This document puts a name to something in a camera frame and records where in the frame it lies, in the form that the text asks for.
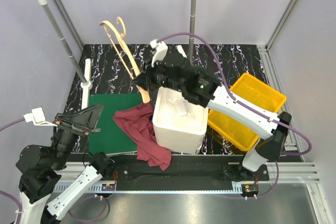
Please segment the maroon tank top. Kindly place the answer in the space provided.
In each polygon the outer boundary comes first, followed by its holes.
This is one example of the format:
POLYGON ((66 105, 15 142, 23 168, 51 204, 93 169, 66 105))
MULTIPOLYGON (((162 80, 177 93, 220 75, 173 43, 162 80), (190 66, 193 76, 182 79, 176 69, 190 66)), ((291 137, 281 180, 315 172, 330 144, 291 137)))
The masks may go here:
POLYGON ((150 103, 141 103, 124 111, 117 111, 113 120, 116 125, 137 145, 137 159, 162 171, 171 163, 171 151, 157 143, 152 117, 154 108, 150 103))

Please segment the beige wooden clothes hanger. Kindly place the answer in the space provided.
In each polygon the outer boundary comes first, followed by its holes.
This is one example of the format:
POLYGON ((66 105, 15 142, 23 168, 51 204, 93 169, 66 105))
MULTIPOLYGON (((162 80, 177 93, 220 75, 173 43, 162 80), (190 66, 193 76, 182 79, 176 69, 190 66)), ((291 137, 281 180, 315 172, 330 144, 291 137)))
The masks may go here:
POLYGON ((105 30, 105 33, 106 35, 108 36, 110 42, 111 42, 111 45, 113 46, 113 48, 115 49, 120 61, 122 62, 122 64, 124 65, 127 73, 129 74, 131 80, 134 80, 135 77, 137 77, 139 74, 140 74, 140 69, 133 57, 133 54, 131 53, 129 47, 127 46, 126 42, 124 41, 126 35, 127 35, 127 30, 126 30, 126 27, 125 27, 125 24, 124 24, 124 21, 121 17, 117 17, 116 19, 116 22, 117 24, 121 24, 121 27, 122 27, 122 32, 120 33, 117 28, 111 23, 109 22, 108 20, 104 20, 100 23, 100 26, 102 26, 105 30), (131 70, 128 68, 126 62, 124 61, 123 57, 121 56, 121 53, 119 52, 116 44, 114 43, 113 39, 112 39, 112 36, 109 32, 109 30, 111 30, 116 39, 117 39, 117 42, 119 43, 120 45, 120 48, 122 49, 122 51, 124 52, 124 54, 128 57, 129 59, 129 62, 131 64, 131 67, 133 69, 133 72, 131 72, 131 70))

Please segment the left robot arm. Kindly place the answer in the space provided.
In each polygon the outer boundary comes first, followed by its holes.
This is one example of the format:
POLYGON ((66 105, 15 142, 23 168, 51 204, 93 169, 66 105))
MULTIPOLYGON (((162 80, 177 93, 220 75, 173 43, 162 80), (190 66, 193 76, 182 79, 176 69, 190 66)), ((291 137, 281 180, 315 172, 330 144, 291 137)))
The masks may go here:
POLYGON ((16 223, 60 223, 74 203, 96 182, 113 175, 113 161, 103 152, 94 154, 88 165, 56 199, 49 201, 61 179, 58 171, 66 163, 77 138, 95 132, 104 106, 96 104, 76 113, 58 113, 46 121, 42 108, 24 115, 35 126, 52 126, 51 145, 28 145, 19 155, 16 167, 21 172, 16 223))

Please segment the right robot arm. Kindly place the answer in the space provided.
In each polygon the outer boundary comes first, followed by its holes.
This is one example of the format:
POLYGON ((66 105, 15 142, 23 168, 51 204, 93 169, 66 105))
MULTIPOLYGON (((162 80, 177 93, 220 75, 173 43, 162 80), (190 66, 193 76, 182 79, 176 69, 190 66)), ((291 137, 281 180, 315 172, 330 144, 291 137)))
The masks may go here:
POLYGON ((246 152, 238 167, 242 179, 250 180, 261 165, 280 160, 291 115, 270 112, 248 102, 215 77, 196 72, 187 58, 168 55, 162 61, 148 61, 133 83, 146 91, 160 87, 177 91, 189 103, 225 114, 255 132, 260 140, 246 152))

